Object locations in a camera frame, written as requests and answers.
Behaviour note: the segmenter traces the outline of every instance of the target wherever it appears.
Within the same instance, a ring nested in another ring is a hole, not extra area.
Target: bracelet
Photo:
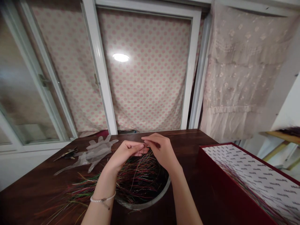
[[[96,203],[101,202],[108,210],[110,210],[109,206],[107,204],[105,204],[104,202],[107,201],[107,200],[112,199],[113,197],[115,197],[115,195],[116,195],[116,191],[113,194],[113,196],[108,197],[108,198],[102,198],[102,199],[99,199],[99,200],[93,199],[93,195],[92,195],[90,200],[91,200],[91,202],[96,202]]]

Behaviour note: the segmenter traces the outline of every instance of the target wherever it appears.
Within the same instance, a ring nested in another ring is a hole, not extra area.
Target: pink polka dot fabric
[[[30,0],[81,136],[107,129],[79,1]],[[185,19],[98,9],[118,130],[180,128],[190,25]],[[201,23],[197,53],[199,53]],[[112,54],[130,57],[117,62]]]
[[[106,118],[79,1],[31,1],[78,132],[106,130]]]
[[[180,129],[191,21],[108,9],[97,14],[118,129]],[[116,61],[116,53],[129,61]]]

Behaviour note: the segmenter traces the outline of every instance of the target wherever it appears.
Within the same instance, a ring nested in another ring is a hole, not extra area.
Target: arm
[[[114,195],[119,170],[130,156],[141,156],[148,152],[148,148],[139,142],[123,141],[105,165],[95,187],[93,199],[99,200]],[[113,209],[113,198],[107,201],[91,202],[81,225],[108,225]]]
[[[151,147],[158,162],[170,175],[173,186],[177,224],[203,225],[182,167],[173,151],[170,139],[157,133],[148,137],[142,137],[142,139]]]

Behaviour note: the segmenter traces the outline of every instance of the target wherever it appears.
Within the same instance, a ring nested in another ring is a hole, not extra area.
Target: dark wooden tabletop
[[[203,132],[193,130],[163,131],[160,134],[170,138],[175,154],[181,164],[192,196],[204,224],[228,224],[223,218],[222,212],[214,206],[214,195],[212,190],[199,174],[197,167],[197,155],[200,145],[217,144]],[[142,142],[141,137],[151,133],[136,133],[114,135],[111,140],[118,139],[119,142],[112,146],[115,151],[124,140]],[[86,175],[90,165],[76,167],[62,172],[57,176],[53,174],[66,166],[72,165],[75,161],[71,159],[53,160],[68,149],[78,147],[79,151],[85,151],[90,140],[97,140],[97,137],[78,138],[65,148],[51,156],[42,164],[34,168],[25,176],[0,192],[0,218],[3,224],[42,224],[55,211],[48,211],[38,214],[49,208],[51,199],[61,194],[68,185],[80,180],[78,172]],[[98,174],[103,166],[99,163],[91,172]],[[77,207],[69,213],[58,224],[75,224],[77,218],[85,210],[84,206]],[[131,212],[122,207],[116,201],[113,205],[111,224],[176,224],[175,205],[173,199],[172,185],[163,198],[155,205],[141,210]]]

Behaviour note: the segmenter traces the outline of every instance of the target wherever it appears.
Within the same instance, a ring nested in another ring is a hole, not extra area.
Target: sheer white curtain
[[[218,142],[248,139],[299,24],[214,3],[200,129]]]

